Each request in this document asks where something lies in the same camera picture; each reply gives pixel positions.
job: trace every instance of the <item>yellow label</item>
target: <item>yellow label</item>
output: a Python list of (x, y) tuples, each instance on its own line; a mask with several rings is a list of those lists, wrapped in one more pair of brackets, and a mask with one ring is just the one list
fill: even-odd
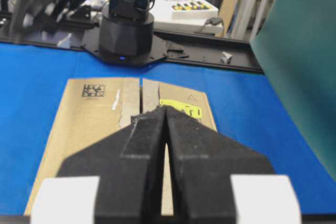
[(200, 107), (187, 104), (187, 103), (183, 103), (183, 102), (178, 102), (175, 100), (160, 99), (160, 106), (165, 106), (165, 105), (174, 107), (175, 109), (182, 111), (195, 119), (202, 118), (202, 109)]

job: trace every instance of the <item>yellow and black pattern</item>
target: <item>yellow and black pattern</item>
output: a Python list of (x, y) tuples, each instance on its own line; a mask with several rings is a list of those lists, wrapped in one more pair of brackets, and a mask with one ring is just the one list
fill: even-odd
[(211, 6), (206, 5), (202, 3), (201, 1), (197, 1), (196, 3), (191, 1), (183, 5), (178, 3), (176, 5), (173, 5), (172, 8), (174, 10), (209, 10), (211, 9)]

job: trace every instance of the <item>blue table surface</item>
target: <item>blue table surface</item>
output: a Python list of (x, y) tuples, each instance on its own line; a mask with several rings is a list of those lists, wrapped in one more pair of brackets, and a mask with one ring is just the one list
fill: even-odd
[(218, 131), (266, 155), (289, 175), (304, 214), (336, 213), (336, 183), (267, 78), (158, 63), (109, 66), (85, 52), (0, 44), (0, 215), (21, 215), (69, 78), (137, 77), (204, 91)]

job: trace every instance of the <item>cardboard box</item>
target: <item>cardboard box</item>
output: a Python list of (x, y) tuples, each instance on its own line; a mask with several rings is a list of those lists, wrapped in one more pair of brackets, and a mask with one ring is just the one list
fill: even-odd
[[(64, 91), (38, 174), (26, 207), (30, 215), (45, 178), (55, 177), (68, 156), (131, 124), (140, 114), (140, 82), (132, 78), (71, 79)], [(216, 130), (205, 93), (162, 82), (143, 80), (143, 113), (172, 105)], [(166, 148), (162, 214), (173, 215), (169, 155)]]
[(69, 80), (25, 214), (30, 215), (42, 181), (55, 177), (65, 158), (128, 126), (139, 113), (139, 79)]

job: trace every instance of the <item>green board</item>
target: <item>green board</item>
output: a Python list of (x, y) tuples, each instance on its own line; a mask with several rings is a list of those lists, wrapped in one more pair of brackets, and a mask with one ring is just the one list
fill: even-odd
[(336, 0), (277, 0), (251, 45), (302, 136), (336, 180)]

